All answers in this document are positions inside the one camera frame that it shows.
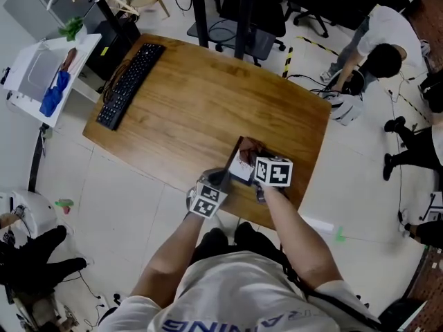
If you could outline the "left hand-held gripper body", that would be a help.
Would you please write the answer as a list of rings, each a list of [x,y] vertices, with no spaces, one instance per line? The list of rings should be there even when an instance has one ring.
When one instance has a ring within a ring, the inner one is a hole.
[[[189,212],[211,219],[225,201],[228,194],[220,192],[216,185],[210,185],[201,175],[195,186],[186,194],[186,207]]]

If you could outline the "black picture frame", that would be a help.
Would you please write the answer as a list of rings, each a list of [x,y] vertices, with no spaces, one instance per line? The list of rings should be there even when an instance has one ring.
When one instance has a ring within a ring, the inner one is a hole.
[[[243,136],[240,136],[235,144],[231,155],[228,158],[225,169],[230,172],[232,180],[238,181],[245,185],[250,185],[253,178],[255,167],[251,167],[239,159],[239,144]]]

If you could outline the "brown cloth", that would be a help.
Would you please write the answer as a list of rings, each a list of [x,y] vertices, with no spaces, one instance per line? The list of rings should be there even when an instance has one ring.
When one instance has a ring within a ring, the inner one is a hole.
[[[257,157],[268,155],[264,144],[254,138],[243,137],[239,144],[239,159],[251,167],[255,167]]]

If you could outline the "person's right forearm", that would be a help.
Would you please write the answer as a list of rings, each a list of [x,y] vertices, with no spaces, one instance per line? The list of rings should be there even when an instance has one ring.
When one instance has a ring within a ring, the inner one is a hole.
[[[283,250],[301,280],[312,289],[343,278],[323,238],[274,187],[263,187],[274,227]]]

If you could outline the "person's black trousers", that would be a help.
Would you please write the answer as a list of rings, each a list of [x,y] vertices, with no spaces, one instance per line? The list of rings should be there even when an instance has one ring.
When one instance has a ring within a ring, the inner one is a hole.
[[[249,251],[266,257],[279,264],[285,262],[284,254],[264,234],[253,229],[249,222],[238,225],[234,233],[234,244],[220,228],[213,228],[205,233],[200,244],[195,248],[190,266],[202,259],[234,252]]]

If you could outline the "white grey floor device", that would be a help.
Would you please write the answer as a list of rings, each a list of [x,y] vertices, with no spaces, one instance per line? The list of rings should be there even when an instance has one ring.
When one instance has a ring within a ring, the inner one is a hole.
[[[329,118],[343,126],[347,126],[351,121],[357,119],[363,110],[365,79],[360,71],[353,70],[351,76],[343,84],[342,91],[333,91],[331,88],[336,84],[339,75],[340,71],[333,76],[327,86],[320,92],[320,96],[332,106]]]

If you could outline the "person's white t-shirt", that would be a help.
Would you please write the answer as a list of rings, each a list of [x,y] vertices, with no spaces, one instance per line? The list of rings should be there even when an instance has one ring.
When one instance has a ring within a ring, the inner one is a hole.
[[[128,297],[99,332],[375,332],[341,309],[299,295],[276,262],[252,252],[203,259],[165,309]]]

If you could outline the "yellow black floor tape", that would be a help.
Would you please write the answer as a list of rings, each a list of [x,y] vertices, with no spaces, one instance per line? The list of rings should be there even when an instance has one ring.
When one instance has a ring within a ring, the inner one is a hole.
[[[327,47],[323,46],[322,44],[312,41],[302,35],[295,36],[293,40],[300,40],[300,41],[307,42],[308,44],[315,45],[315,46],[319,47],[320,49],[326,50],[327,52],[329,52],[335,56],[338,56],[338,53],[335,50],[327,48]],[[289,77],[289,69],[291,66],[292,57],[293,57],[293,46],[290,46],[288,49],[288,52],[287,52],[287,56],[285,59],[284,68],[283,68],[283,72],[282,72],[282,77],[285,79],[287,79]]]

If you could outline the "black keyboard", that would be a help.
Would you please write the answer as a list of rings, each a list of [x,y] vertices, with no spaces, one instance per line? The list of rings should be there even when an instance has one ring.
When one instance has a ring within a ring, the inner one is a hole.
[[[165,47],[143,44],[130,61],[126,61],[105,87],[103,106],[96,122],[112,131],[117,130],[134,96],[153,69]]]

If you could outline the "white round bin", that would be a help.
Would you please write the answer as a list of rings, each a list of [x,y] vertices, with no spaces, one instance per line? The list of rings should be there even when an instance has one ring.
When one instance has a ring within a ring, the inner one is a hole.
[[[41,194],[0,188],[0,242],[19,248],[57,227],[53,205]]]

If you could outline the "white side table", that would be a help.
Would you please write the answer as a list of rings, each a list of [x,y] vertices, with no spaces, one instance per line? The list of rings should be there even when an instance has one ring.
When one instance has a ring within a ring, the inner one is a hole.
[[[42,113],[40,113],[39,108],[42,104],[42,101],[36,101],[31,99],[28,96],[23,94],[10,91],[12,95],[10,96],[9,103],[28,115],[38,119],[39,121],[47,124],[50,127],[54,127],[57,124],[57,121],[64,110],[65,104],[71,94],[72,91],[76,91],[77,93],[83,95],[88,98],[92,102],[97,102],[99,98],[99,94],[92,89],[88,84],[83,82],[80,79],[80,72],[86,65],[86,61],[91,56],[94,48],[97,46],[98,42],[101,39],[101,35],[99,34],[91,34],[87,35],[85,41],[81,44],[76,41],[67,42],[65,38],[57,38],[57,39],[49,39],[40,42],[46,42],[51,49],[59,49],[59,48],[67,48],[68,50],[72,48],[77,48],[77,55],[73,60],[72,64],[69,66],[69,70],[67,71],[71,78],[69,83],[62,94],[62,100],[58,104],[56,110],[52,114],[51,117],[46,117]],[[49,88],[55,86],[57,81],[57,74],[60,71],[60,67],[56,72],[55,78]]]

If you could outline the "black coat rack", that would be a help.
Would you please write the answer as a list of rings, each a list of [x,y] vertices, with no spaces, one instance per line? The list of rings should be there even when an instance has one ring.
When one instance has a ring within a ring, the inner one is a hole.
[[[101,13],[105,16],[106,20],[109,22],[109,25],[117,34],[118,37],[122,39],[122,41],[131,48],[134,43],[128,37],[127,33],[124,31],[123,27],[120,25],[118,18],[111,11],[111,8],[107,4],[105,0],[94,0],[96,5],[99,7]]]

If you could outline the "potted green plant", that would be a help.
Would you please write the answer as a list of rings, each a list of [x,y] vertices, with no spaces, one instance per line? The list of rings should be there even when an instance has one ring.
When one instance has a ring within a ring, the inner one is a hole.
[[[58,29],[59,34],[65,37],[67,42],[83,43],[87,37],[87,29],[82,17],[74,17],[68,20],[65,27]]]

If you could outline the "white box appliance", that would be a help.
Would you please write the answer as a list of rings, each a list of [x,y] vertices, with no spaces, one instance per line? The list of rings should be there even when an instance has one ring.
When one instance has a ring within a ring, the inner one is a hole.
[[[22,49],[3,87],[41,102],[68,51],[67,48],[51,49],[46,42]]]

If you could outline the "grey cabinet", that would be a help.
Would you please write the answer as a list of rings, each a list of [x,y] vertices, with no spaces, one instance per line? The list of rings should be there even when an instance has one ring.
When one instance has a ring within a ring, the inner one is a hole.
[[[88,33],[105,20],[90,0],[0,0],[0,7],[36,40],[59,37],[58,29],[74,17],[84,19]]]

